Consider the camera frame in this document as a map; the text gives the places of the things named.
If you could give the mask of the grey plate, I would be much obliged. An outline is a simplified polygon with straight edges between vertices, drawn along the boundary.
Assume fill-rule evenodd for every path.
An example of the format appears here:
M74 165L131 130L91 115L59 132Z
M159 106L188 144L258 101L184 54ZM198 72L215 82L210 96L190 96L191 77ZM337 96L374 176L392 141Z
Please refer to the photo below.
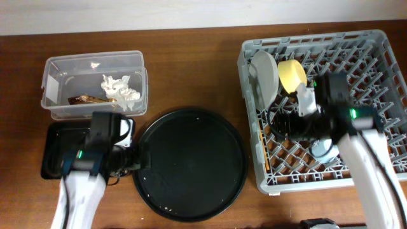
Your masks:
M268 109L279 89L279 73L274 57L265 51L256 52L249 66L249 74L252 77L256 109Z

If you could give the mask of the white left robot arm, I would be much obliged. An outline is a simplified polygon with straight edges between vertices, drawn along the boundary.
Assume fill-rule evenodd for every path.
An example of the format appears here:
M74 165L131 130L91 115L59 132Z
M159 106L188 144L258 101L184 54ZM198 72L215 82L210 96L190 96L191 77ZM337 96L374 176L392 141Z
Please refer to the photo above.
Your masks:
M151 168L151 153L135 145L101 144L70 149L62 158L52 228L91 228L110 177Z

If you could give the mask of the brown snack wrapper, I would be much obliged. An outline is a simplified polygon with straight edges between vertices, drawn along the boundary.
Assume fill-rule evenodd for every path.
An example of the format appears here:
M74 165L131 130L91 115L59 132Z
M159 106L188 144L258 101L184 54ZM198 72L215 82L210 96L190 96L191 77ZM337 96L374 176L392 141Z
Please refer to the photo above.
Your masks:
M70 97L67 99L70 105L78 105L78 104L98 104L98 103L105 103L105 102L116 102L115 99L101 99L98 97L93 97L90 95L79 95L76 97Z

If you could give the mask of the wooden chopstick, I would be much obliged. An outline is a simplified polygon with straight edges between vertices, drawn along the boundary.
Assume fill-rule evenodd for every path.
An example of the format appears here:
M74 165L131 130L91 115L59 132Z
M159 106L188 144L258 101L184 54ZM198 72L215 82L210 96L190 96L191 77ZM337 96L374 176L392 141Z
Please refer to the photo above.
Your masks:
M261 142L261 149L262 149L262 151L263 151L263 159L264 159L264 165L265 165L265 171L267 172L267 173L269 173L269 172L271 172L271 169L270 169L270 164L269 164L269 162L268 162L268 156L267 156L267 151L266 151L266 148L265 148L265 144L264 144L264 139L263 139L263 133L262 133L262 131L260 130L259 131L259 138L260 138L260 142Z

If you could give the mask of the grey dishwasher rack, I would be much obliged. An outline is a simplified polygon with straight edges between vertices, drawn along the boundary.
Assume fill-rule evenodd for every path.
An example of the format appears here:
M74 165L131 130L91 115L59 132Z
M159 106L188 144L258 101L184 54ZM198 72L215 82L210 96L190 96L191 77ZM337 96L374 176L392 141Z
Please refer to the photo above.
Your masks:
M251 131L251 151L258 190L266 195L351 186L350 172L338 155L324 164L310 148L318 140L278 140L270 130L269 111L298 112L294 98L283 88L268 109L256 109L249 66L258 51L276 62L301 63L308 84L327 73L347 75L349 95L358 106L373 106L382 118L390 160L400 180L406 179L406 83L387 35L380 30L339 32L284 38L253 39L242 44L237 61L242 95ZM259 131L271 172L265 171Z

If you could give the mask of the clear plastic waste bin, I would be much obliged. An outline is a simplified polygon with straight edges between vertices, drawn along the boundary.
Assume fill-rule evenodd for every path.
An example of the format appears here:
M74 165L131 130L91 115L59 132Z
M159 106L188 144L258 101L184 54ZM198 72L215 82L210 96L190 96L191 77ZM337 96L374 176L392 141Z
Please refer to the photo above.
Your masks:
M130 76L129 87L141 93L141 98L134 101L132 110L128 108L124 111L117 102L68 103L68 98L79 95L107 99L100 86L103 74L112 76L114 80L124 75ZM54 120L90 118L94 111L142 116L148 109L148 72L143 54L138 50L51 57L45 64L41 88L41 106L50 111Z

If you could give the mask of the black rectangular tray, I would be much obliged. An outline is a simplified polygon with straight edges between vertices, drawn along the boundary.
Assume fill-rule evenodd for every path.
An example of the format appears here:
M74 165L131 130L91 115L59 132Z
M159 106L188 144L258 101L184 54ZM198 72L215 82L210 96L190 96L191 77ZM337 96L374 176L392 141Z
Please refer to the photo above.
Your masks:
M62 121L49 126L41 166L43 179L62 177L61 166L64 155L79 149L85 143L89 130L89 121Z

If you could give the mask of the yellow bowl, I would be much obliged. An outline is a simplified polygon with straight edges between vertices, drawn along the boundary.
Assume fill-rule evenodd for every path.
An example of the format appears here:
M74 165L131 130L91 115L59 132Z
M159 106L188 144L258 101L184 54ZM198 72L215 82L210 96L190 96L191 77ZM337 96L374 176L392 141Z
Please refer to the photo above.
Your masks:
M279 80L284 90L291 94L301 85L307 85L306 72L301 63L295 59L279 62Z

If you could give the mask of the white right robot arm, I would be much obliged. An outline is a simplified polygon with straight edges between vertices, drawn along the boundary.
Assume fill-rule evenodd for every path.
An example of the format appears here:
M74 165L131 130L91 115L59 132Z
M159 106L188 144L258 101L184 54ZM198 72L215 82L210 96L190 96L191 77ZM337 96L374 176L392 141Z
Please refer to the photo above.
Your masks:
M369 106L325 106L302 119L269 111L276 134L320 139L337 146L357 188L368 228L406 228L406 197L390 161L387 138L377 111Z

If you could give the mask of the round black tray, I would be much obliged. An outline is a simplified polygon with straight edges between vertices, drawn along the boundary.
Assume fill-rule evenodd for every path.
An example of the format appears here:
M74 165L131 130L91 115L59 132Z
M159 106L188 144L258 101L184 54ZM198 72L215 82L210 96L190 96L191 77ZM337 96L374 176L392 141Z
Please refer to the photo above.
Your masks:
M247 155L237 129L212 111L184 108L150 124L139 151L151 159L133 180L145 203L180 222L210 219L225 211L244 187Z

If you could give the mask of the crumpled white tissue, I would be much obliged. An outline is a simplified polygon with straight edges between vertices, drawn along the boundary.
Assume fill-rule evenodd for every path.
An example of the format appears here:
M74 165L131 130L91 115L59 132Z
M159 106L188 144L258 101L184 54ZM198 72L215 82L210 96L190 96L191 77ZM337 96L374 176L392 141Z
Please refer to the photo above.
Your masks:
M124 111L128 108L132 110L134 101L141 98L141 93L130 88L128 82L130 76L124 75L121 79L114 80L112 76L103 76L103 82L100 84L108 99L115 100Z

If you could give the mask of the blue cup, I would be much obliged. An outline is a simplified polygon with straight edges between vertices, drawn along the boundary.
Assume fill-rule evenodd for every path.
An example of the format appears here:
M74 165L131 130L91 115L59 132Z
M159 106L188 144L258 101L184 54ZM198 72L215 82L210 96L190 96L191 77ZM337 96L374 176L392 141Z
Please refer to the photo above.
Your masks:
M310 148L310 154L320 163L327 164L339 155L339 150L331 139L323 139L317 141L317 143Z

